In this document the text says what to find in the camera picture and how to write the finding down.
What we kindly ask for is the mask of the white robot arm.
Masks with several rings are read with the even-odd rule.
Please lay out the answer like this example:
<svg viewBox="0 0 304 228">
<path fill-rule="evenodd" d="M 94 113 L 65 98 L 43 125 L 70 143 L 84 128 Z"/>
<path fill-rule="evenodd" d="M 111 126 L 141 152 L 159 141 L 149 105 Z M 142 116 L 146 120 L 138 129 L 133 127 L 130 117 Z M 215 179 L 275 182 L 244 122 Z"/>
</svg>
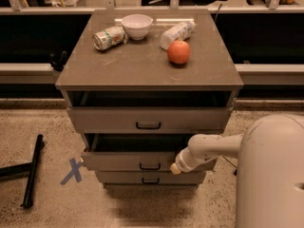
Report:
<svg viewBox="0 0 304 228">
<path fill-rule="evenodd" d="M 229 137 L 197 134 L 170 170 L 187 173 L 219 156 L 237 159 L 236 228 L 304 228 L 303 116 L 266 116 Z"/>
</svg>

